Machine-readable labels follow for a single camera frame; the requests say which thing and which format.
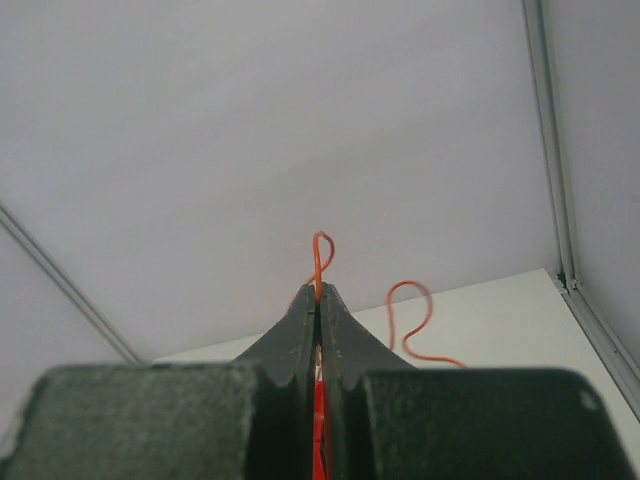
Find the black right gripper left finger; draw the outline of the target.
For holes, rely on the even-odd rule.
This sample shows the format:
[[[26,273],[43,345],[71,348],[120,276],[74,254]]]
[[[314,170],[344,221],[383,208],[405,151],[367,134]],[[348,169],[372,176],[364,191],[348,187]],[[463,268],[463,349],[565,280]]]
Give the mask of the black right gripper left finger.
[[[47,370],[1,446],[5,479],[308,479],[314,291],[229,362]]]

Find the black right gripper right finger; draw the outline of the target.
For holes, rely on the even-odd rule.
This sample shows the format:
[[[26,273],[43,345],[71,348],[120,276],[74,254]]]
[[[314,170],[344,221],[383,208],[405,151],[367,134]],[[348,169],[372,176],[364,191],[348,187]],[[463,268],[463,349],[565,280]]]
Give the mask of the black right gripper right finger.
[[[554,368],[419,369],[326,285],[319,325],[331,479],[631,479],[589,382]]]

